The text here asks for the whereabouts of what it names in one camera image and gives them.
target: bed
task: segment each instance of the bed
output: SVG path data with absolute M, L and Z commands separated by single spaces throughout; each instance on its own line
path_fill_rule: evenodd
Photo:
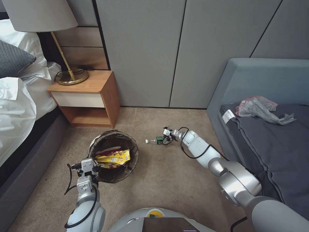
M 68 123 L 46 91 L 62 64 L 51 52 L 57 48 L 50 35 L 13 31 L 7 15 L 0 16 L 1 51 L 19 49 L 34 57 L 0 78 L 0 231 L 6 231 L 55 156 Z
M 264 195 L 273 197 L 309 220 L 309 61 L 231 59 L 207 108 L 228 159 L 257 174 Z M 258 117 L 237 117 L 242 99 L 262 95 L 278 103 L 281 118 L 296 121 L 275 125 Z

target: yellow snack bag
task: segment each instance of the yellow snack bag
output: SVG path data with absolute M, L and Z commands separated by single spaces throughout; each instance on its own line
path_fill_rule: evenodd
M 130 160 L 130 150 L 116 151 L 107 156 L 96 156 L 95 160 L 103 168 L 117 168 Z

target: floor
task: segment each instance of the floor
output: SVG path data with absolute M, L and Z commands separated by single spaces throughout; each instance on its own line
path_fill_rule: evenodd
M 124 214 L 144 207 L 167 208 L 183 213 L 218 232 L 244 217 L 220 192 L 217 178 L 196 160 L 187 158 L 179 143 L 145 144 L 161 136 L 163 127 L 194 130 L 221 150 L 206 110 L 121 108 L 116 129 L 135 138 L 139 160 L 133 173 L 116 184 L 99 183 L 100 202 L 106 210 L 106 232 Z M 69 128 L 45 174 L 8 231 L 65 231 L 75 207 L 77 191 L 63 195 L 69 181 L 67 163 L 88 155 L 91 141 L 107 128 Z M 73 173 L 72 184 L 77 180 Z M 252 231 L 246 221 L 234 230 Z

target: gray pillow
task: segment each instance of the gray pillow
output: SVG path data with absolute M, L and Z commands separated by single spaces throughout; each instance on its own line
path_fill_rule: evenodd
M 0 40 L 0 78 L 14 77 L 35 60 L 35 56 Z

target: tag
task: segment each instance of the tag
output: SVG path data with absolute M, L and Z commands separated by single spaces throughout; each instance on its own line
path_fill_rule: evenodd
M 226 124 L 231 118 L 234 118 L 234 117 L 235 115 L 233 114 L 233 112 L 231 110 L 227 110 L 222 116 L 222 119 L 224 123 Z

